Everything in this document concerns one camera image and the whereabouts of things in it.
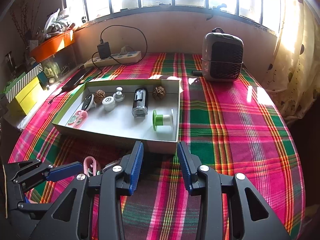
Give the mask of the pink clip with green pads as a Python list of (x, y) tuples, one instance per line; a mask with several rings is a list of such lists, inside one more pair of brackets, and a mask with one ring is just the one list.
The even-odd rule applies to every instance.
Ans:
[(83, 163), (84, 174), (88, 177), (97, 176), (101, 172), (100, 164), (92, 156), (87, 156)]

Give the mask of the pink case with green pad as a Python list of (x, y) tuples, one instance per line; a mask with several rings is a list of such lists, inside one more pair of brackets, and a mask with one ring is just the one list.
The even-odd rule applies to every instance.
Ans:
[(79, 129), (88, 117), (87, 111), (79, 110), (69, 119), (67, 125), (74, 129)]

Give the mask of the green white spool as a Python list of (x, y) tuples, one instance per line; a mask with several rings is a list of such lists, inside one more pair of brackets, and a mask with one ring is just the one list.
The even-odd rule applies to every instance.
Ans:
[(173, 109), (170, 110), (169, 114), (157, 114), (154, 109), (152, 113), (152, 127), (154, 131), (157, 131), (158, 126), (170, 126), (174, 127), (174, 112)]

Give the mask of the black bike light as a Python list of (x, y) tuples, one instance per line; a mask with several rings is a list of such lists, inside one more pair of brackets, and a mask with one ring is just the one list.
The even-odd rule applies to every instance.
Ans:
[(134, 94), (132, 115), (144, 117), (148, 114), (148, 90), (146, 88), (138, 88)]

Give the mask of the grey white knob gadget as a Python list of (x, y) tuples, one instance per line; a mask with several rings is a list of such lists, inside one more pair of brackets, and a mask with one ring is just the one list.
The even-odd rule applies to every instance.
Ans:
[(125, 98), (123, 94), (123, 88), (122, 87), (117, 87), (116, 92), (113, 94), (113, 98), (116, 102), (122, 102)]

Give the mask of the large brown walnut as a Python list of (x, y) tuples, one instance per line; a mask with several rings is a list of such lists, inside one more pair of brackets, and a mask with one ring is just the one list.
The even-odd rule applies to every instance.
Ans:
[(104, 98), (106, 98), (106, 94), (103, 90), (99, 89), (95, 92), (94, 94), (94, 102), (96, 104), (101, 104), (102, 101), (104, 100)]

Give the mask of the small brown walnut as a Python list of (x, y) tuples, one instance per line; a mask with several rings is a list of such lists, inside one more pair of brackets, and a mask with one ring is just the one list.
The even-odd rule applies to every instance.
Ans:
[(156, 86), (152, 92), (152, 96), (155, 100), (162, 100), (166, 96), (166, 90), (163, 86)]

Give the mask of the yellow box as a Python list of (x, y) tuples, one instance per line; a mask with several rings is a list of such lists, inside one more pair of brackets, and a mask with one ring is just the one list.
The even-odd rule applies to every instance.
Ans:
[(39, 78), (35, 76), (8, 105), (8, 110), (13, 116), (26, 116), (43, 96), (43, 89)]

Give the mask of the striped box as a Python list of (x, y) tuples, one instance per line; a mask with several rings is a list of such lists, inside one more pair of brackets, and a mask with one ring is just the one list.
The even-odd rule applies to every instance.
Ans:
[(39, 63), (32, 70), (21, 74), (18, 78), (12, 81), (4, 90), (8, 103), (11, 103), (13, 98), (42, 71), (43, 66)]

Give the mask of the small green figurine card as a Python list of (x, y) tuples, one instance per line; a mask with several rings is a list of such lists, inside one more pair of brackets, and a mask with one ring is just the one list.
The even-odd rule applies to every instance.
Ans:
[(54, 72), (52, 71), (51, 68), (44, 67), (44, 68), (43, 68), (43, 72), (44, 72), (45, 76), (46, 76), (48, 79), (55, 76), (55, 74), (54, 74)]

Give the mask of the black phone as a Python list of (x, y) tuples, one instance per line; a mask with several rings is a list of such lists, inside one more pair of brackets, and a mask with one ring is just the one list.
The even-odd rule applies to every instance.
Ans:
[(73, 90), (75, 87), (77, 87), (80, 82), (87, 77), (90, 72), (94, 69), (94, 67), (91, 68), (82, 68), (80, 69), (68, 82), (61, 88), (61, 92), (68, 92), (70, 90)]

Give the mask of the orange planter tray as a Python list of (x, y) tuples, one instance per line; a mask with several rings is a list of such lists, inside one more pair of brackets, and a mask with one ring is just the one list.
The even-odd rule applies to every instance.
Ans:
[(74, 32), (72, 30), (66, 31), (37, 46), (30, 52), (30, 57), (33, 57), (36, 62), (40, 63), (74, 42)]

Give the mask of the black charger adapter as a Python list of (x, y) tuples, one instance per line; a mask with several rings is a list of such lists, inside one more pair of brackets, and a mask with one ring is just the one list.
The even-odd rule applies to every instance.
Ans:
[(97, 50), (101, 59), (106, 59), (111, 56), (110, 45), (108, 42), (104, 42), (103, 39), (101, 39), (97, 45)]

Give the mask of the polka dot curtain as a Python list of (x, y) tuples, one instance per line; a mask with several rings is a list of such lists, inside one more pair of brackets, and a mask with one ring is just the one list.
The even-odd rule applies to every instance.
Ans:
[(319, 23), (305, 0), (282, 0), (272, 67), (261, 85), (287, 125), (319, 98)]

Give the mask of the potted succulent plant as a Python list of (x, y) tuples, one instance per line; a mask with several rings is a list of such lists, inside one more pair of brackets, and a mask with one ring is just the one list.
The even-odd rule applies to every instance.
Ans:
[(75, 23), (69, 16), (68, 9), (57, 9), (56, 12), (51, 14), (42, 31), (45, 40), (54, 36), (60, 35), (68, 30), (72, 30)]

